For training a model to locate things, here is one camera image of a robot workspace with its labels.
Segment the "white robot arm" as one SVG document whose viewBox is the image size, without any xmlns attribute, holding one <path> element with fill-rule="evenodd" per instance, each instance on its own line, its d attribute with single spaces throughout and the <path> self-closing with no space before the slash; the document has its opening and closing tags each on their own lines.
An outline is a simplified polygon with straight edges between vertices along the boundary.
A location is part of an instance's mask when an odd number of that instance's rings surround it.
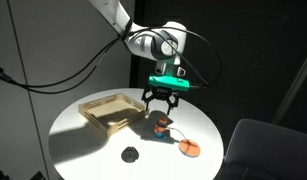
<svg viewBox="0 0 307 180">
<path fill-rule="evenodd" d="M 157 28 L 143 27 L 131 20 L 119 0 L 89 1 L 133 55 L 156 62 L 155 72 L 148 78 L 142 100 L 146 107 L 154 99 L 165 101 L 167 113 L 170 113 L 178 106 L 178 92 L 189 89 L 189 81 L 183 79 L 186 71 L 180 67 L 186 27 L 174 21 Z"/>
</svg>

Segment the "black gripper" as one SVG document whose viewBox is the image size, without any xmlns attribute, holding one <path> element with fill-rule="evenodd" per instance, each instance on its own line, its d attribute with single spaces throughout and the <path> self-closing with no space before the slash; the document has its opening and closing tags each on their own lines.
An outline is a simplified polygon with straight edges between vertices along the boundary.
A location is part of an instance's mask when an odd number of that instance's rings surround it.
<svg viewBox="0 0 307 180">
<path fill-rule="evenodd" d="M 142 100 L 146 103 L 146 111 L 149 112 L 149 104 L 153 99 L 164 100 L 168 104 L 167 115 L 178 106 L 179 95 L 169 88 L 147 86 L 142 94 Z"/>
</svg>

